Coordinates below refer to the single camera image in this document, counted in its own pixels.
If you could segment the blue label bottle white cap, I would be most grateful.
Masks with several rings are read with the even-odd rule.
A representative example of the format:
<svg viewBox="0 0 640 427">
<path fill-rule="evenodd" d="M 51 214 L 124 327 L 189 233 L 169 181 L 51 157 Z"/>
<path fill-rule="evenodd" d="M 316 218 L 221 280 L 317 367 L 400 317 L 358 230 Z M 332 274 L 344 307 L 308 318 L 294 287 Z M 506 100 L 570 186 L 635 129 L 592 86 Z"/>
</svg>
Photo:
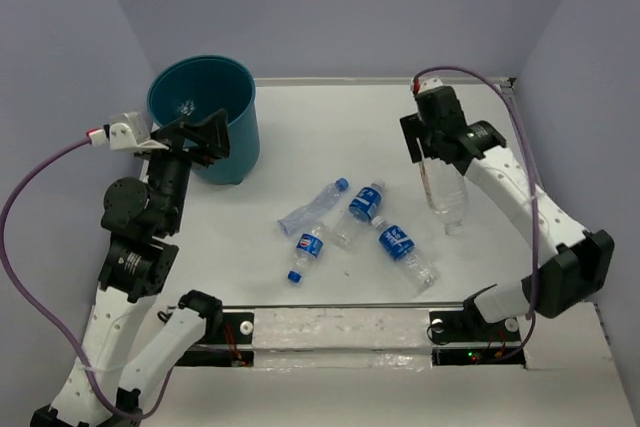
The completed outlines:
<svg viewBox="0 0 640 427">
<path fill-rule="evenodd" d="M 412 296 L 420 296 L 430 289 L 438 280 L 439 273 L 406 231 L 381 216 L 374 217 L 371 225 L 382 249 L 407 280 Z"/>
</svg>

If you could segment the clear label-less bottle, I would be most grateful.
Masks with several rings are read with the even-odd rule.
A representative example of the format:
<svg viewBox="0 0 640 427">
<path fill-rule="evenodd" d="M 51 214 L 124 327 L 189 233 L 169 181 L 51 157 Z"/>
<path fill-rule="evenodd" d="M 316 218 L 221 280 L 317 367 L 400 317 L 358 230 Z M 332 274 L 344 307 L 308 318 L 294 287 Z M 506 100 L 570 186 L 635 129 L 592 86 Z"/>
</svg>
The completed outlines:
<svg viewBox="0 0 640 427">
<path fill-rule="evenodd" d="M 183 116 L 189 117 L 195 112 L 195 110 L 196 110 L 195 102 L 192 99 L 187 99 L 181 102 L 175 108 L 175 115 L 177 117 L 183 117 Z"/>
</svg>

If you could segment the crushed clear bottle blue cap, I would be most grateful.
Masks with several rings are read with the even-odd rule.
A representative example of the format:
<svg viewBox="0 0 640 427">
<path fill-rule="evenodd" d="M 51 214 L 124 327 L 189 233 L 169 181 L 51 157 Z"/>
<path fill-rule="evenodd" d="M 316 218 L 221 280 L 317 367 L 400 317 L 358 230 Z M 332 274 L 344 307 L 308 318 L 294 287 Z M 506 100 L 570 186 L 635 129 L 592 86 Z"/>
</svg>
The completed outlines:
<svg viewBox="0 0 640 427">
<path fill-rule="evenodd" d="M 320 220 L 349 189 L 349 182 L 341 177 L 326 185 L 309 203 L 296 208 L 277 221 L 285 236 L 293 236 L 309 224 Z"/>
</svg>

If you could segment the large clear ribbed bottle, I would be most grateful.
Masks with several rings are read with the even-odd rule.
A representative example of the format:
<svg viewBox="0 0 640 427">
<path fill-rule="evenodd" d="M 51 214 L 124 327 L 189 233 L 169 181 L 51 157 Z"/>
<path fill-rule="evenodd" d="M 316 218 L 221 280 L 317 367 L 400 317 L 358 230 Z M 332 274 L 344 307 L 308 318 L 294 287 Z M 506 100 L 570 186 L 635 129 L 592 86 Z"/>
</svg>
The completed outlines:
<svg viewBox="0 0 640 427">
<path fill-rule="evenodd" d="M 419 170 L 429 208 L 442 223 L 445 234 L 460 234 L 469 210 L 464 178 L 455 167 L 438 159 L 423 159 Z"/>
</svg>

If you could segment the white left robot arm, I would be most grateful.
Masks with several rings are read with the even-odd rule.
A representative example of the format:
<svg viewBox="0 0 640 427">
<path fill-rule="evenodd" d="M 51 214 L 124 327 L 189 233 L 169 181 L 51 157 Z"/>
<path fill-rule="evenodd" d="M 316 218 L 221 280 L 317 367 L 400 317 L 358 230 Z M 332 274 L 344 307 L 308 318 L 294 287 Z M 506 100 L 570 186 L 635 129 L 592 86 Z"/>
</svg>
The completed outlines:
<svg viewBox="0 0 640 427">
<path fill-rule="evenodd" d="M 144 179 L 126 177 L 105 192 L 101 226 L 110 234 L 95 302 L 66 384 L 31 419 L 34 426 L 138 424 L 139 387 L 123 387 L 125 362 L 144 317 L 162 291 L 178 254 L 164 238 L 178 233 L 193 166 L 208 167 L 230 154 L 224 109 L 194 121 L 181 117 L 149 131 L 139 113 L 114 117 L 86 134 L 148 161 Z"/>
</svg>

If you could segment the Pepsi label small bottle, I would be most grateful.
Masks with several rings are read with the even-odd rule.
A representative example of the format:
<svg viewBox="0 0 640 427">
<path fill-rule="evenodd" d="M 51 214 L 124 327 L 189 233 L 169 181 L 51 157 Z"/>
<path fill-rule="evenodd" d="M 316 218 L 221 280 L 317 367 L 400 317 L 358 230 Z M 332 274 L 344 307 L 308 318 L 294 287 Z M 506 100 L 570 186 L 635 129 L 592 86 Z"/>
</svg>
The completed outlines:
<svg viewBox="0 0 640 427">
<path fill-rule="evenodd" d="M 323 251 L 328 228 L 322 221 L 306 226 L 293 250 L 293 263 L 287 273 L 287 281 L 300 285 L 317 264 Z"/>
</svg>

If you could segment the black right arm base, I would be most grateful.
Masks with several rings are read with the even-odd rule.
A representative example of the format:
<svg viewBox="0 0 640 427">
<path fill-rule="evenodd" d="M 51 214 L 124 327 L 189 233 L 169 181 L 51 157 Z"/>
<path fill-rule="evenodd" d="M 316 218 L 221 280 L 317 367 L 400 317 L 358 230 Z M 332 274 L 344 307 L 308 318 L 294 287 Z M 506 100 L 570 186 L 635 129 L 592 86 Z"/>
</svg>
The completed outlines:
<svg viewBox="0 0 640 427">
<path fill-rule="evenodd" d="M 436 367 L 472 365 L 526 365 L 525 355 L 516 351 L 521 344 L 520 326 L 515 318 L 482 324 L 470 330 L 460 321 L 462 311 L 429 312 L 426 334 Z"/>
</svg>

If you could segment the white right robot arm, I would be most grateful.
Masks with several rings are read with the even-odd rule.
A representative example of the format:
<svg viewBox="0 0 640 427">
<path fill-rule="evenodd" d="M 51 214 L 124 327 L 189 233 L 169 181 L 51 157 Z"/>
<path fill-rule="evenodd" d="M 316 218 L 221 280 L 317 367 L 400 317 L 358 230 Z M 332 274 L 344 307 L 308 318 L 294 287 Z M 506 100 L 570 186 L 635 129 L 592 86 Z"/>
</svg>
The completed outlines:
<svg viewBox="0 0 640 427">
<path fill-rule="evenodd" d="M 462 331 L 482 339 L 498 322 L 529 311 L 552 319 L 598 292 L 605 283 L 614 240 L 589 231 L 564 212 L 516 160 L 487 121 L 467 122 L 453 87 L 438 79 L 412 87 L 417 111 L 401 118 L 413 162 L 440 160 L 482 190 L 535 255 L 536 272 L 494 284 L 463 303 Z"/>
</svg>

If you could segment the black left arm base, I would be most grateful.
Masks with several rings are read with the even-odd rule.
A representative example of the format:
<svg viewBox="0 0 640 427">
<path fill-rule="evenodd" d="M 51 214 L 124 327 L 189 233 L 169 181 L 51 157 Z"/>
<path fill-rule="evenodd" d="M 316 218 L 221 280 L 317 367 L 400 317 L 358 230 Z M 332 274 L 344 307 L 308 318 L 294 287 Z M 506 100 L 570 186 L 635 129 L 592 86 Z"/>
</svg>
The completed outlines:
<svg viewBox="0 0 640 427">
<path fill-rule="evenodd" d="M 205 335 L 177 361 L 177 367 L 252 367 L 254 313 L 226 309 L 221 326 L 207 326 Z"/>
</svg>

